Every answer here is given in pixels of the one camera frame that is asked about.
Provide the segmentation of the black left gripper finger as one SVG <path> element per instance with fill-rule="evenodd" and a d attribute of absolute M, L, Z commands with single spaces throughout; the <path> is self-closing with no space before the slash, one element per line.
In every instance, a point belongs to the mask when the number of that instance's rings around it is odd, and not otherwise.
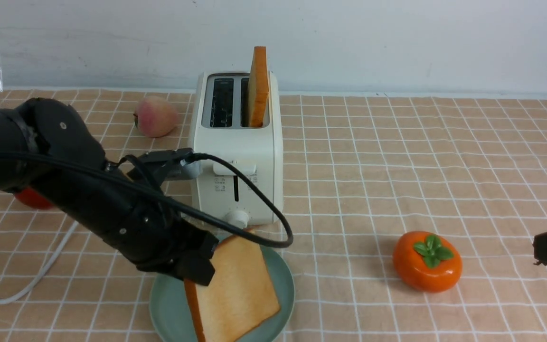
<path fill-rule="evenodd" d="M 195 284 L 208 286 L 215 274 L 211 262 L 217 247 L 207 247 L 205 250 L 187 249 L 184 251 L 184 280 Z"/>

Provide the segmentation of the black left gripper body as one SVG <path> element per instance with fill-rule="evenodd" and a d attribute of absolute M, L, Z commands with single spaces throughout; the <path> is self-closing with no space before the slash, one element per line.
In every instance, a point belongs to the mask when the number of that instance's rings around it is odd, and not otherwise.
<path fill-rule="evenodd" d="M 108 231 L 108 244 L 137 270 L 184 280 L 184 251 L 217 247 L 219 240 L 179 214 L 139 201 Z"/>

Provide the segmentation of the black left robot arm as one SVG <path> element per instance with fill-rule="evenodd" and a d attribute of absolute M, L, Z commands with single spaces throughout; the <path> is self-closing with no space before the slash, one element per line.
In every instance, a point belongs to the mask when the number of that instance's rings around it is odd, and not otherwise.
<path fill-rule="evenodd" d="M 32 188 L 117 249 L 138 270 L 207 286 L 218 240 L 130 185 L 161 193 L 166 171 L 137 157 L 124 173 L 106 157 L 81 116 L 54 99 L 0 108 L 0 191 Z"/>

